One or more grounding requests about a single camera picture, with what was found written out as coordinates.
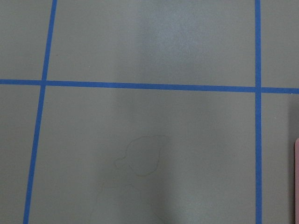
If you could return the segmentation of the pink plastic tray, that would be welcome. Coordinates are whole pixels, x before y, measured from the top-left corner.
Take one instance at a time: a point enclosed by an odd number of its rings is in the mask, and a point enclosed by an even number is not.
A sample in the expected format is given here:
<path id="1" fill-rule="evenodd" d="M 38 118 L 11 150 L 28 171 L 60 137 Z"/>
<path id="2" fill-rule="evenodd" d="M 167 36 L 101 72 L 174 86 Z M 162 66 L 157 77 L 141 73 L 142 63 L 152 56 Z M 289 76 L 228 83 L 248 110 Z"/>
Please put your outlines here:
<path id="1" fill-rule="evenodd" d="M 299 139 L 294 144 L 295 224 L 299 224 Z"/>

